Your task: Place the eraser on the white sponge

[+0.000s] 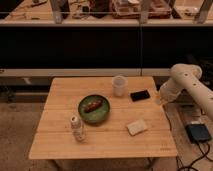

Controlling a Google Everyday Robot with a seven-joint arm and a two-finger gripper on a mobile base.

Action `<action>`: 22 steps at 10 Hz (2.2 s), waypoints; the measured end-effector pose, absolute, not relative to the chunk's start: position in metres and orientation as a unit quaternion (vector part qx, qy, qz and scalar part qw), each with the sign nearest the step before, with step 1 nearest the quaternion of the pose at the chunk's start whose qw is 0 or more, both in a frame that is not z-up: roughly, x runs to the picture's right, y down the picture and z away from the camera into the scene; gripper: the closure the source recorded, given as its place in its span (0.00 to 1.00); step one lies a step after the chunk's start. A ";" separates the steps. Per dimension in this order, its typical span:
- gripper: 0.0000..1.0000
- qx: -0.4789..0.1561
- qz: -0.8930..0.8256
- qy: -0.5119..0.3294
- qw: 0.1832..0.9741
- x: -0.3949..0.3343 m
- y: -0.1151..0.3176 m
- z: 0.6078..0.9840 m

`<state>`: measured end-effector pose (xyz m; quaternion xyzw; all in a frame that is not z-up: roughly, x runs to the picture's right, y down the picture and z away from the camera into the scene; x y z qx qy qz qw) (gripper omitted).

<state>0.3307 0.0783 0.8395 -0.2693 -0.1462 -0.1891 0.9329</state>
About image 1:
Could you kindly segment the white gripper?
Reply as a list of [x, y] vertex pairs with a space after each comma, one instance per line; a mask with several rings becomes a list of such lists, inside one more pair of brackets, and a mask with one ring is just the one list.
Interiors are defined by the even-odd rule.
[[173, 102], [181, 93], [181, 87], [173, 80], [168, 79], [158, 91], [158, 99], [161, 105]]

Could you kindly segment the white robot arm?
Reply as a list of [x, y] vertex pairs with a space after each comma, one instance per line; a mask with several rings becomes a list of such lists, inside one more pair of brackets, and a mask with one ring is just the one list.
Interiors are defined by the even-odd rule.
[[172, 102], [185, 89], [213, 121], [213, 91], [200, 81], [201, 76], [202, 69], [198, 65], [173, 65], [170, 69], [170, 78], [159, 89], [159, 102], [161, 104]]

